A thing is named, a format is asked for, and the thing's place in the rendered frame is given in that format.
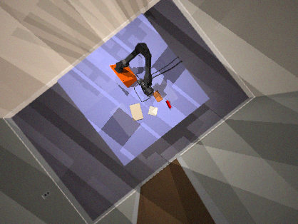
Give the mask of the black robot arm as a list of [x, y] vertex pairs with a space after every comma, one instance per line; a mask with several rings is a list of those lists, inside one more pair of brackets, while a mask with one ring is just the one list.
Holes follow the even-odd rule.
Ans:
[[150, 95], [154, 90], [151, 88], [153, 77], [151, 75], [151, 58], [152, 55], [149, 48], [145, 43], [138, 43], [135, 50], [125, 59], [116, 63], [114, 68], [118, 73], [123, 72], [123, 68], [128, 67], [129, 62], [132, 61], [138, 54], [142, 54], [145, 57], [145, 75], [144, 79], [140, 80], [142, 88]]

